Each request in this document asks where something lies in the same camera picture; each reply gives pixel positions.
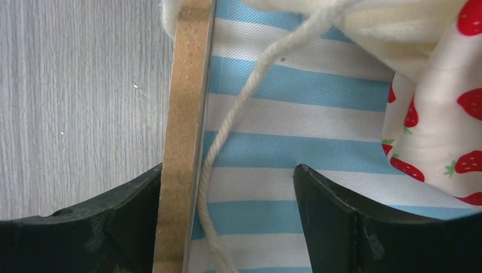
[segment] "wooden board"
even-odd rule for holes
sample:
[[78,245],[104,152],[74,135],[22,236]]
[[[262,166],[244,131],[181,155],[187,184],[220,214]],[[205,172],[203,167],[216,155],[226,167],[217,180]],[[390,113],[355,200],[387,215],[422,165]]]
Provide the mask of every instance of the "wooden board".
[[174,44],[155,273],[182,272],[188,259],[213,20],[214,0],[185,0]]

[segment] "strawberry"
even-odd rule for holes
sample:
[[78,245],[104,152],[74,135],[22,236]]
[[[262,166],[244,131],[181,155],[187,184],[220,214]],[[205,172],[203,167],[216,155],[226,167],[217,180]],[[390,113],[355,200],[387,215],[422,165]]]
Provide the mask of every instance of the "strawberry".
[[457,103],[472,118],[482,121],[482,88],[463,93],[457,99]]
[[412,101],[410,101],[410,106],[408,107],[407,115],[404,121],[405,134],[411,134],[412,132],[410,132],[408,128],[415,127],[418,124],[418,113],[417,113],[417,109],[415,108],[415,103],[413,102],[413,100],[414,98],[412,98]]
[[388,155],[390,150],[393,148],[392,146],[393,141],[394,139],[389,139],[389,140],[383,139],[381,141],[381,148],[383,149],[386,155]]
[[467,172],[482,172],[482,151],[472,151],[465,154],[457,161],[452,161],[450,166],[445,166],[447,172],[444,175],[452,177],[454,172],[467,173]]
[[482,33],[481,0],[467,1],[457,19],[457,29],[465,36],[474,36]]
[[474,206],[482,206],[482,192],[476,192],[467,197],[456,197],[456,198],[462,202],[465,202]]
[[394,166],[395,169],[417,179],[420,182],[425,182],[425,176],[419,169],[417,169],[413,165],[408,164],[407,162],[403,162],[397,157],[398,155],[394,154],[393,157],[390,158],[390,165]]
[[390,85],[390,91],[388,91],[388,103],[391,104],[397,98],[395,97],[395,92],[393,91],[393,84]]

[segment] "blue and white striped fabric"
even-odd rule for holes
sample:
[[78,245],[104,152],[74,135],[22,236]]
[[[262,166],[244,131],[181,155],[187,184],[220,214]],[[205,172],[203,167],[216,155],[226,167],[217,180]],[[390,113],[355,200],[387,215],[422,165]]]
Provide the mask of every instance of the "blue and white striped fabric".
[[[303,20],[217,0],[204,152],[255,60]],[[249,101],[210,184],[214,226],[241,272],[311,272],[292,180],[300,163],[408,212],[442,219],[475,212],[388,164],[380,144],[393,74],[388,68],[336,29],[283,60]],[[213,269],[196,218],[188,272]]]

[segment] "strawberry print fabric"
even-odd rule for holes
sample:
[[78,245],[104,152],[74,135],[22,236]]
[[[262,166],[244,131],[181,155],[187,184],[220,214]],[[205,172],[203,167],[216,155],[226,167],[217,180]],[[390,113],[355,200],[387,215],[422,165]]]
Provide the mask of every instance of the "strawberry print fabric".
[[414,83],[396,73],[382,148],[390,164],[482,209],[482,1],[469,0]]

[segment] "wood grain table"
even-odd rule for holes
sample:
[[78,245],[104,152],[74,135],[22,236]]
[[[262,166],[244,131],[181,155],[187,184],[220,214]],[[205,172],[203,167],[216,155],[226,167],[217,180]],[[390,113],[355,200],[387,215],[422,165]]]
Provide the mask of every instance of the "wood grain table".
[[163,156],[159,0],[0,0],[0,219],[47,216]]

